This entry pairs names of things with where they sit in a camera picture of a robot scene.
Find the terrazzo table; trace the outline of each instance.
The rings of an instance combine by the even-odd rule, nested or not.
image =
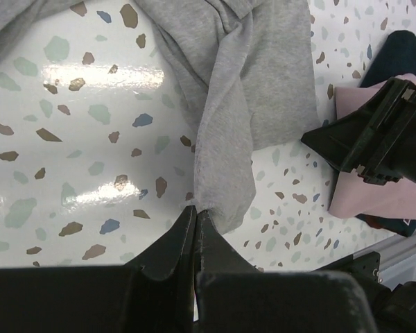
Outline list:
[[[332,121],[333,88],[357,86],[391,31],[416,33],[416,0],[310,8],[318,112]],[[122,264],[169,229],[193,188],[182,108],[135,3],[36,23],[0,62],[0,266]],[[299,142],[252,159],[257,196],[225,238],[259,269],[312,270],[391,235],[327,213],[332,171]]]

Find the terrazzo surface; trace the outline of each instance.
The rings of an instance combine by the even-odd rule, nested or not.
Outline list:
[[[334,87],[357,86],[392,31],[416,33],[416,0],[310,9],[328,122]],[[90,1],[36,23],[0,62],[0,266],[122,264],[169,229],[193,195],[184,104],[135,3]],[[299,142],[252,159],[257,197],[225,238],[262,271],[315,269],[391,235],[327,213],[333,174]]]

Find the gray fabric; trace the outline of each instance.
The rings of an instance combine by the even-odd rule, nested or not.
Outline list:
[[[0,60],[43,17],[67,9],[78,0],[0,0]]]
[[[74,0],[0,0],[0,59],[37,18]],[[197,211],[220,233],[237,228],[256,194],[253,149],[319,126],[306,0],[137,0],[198,131]]]

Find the pink cloth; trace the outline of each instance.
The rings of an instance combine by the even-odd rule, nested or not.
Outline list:
[[[398,78],[416,84],[416,76],[406,74]],[[337,87],[336,112],[338,119],[359,109],[372,98],[385,82],[369,88]],[[385,186],[363,182],[355,170],[339,173],[338,183],[329,209],[331,215],[341,219],[367,214],[389,219],[416,220],[416,184],[407,179]]]

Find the gray cloth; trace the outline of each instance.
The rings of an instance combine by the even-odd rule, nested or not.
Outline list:
[[[74,0],[0,0],[0,58],[37,18]],[[315,109],[306,0],[137,0],[155,23],[198,131],[197,211],[220,233],[240,226],[256,194],[253,150],[299,139]]]

